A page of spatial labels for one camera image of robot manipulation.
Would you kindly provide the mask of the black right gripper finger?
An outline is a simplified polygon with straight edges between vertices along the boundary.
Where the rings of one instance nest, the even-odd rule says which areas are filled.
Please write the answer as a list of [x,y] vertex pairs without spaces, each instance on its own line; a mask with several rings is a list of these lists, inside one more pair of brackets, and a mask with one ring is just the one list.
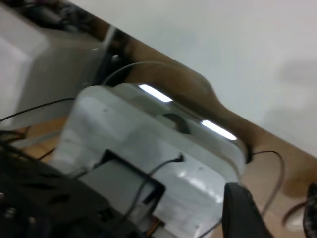
[[222,232],[225,238],[271,238],[251,193],[238,183],[224,188]]

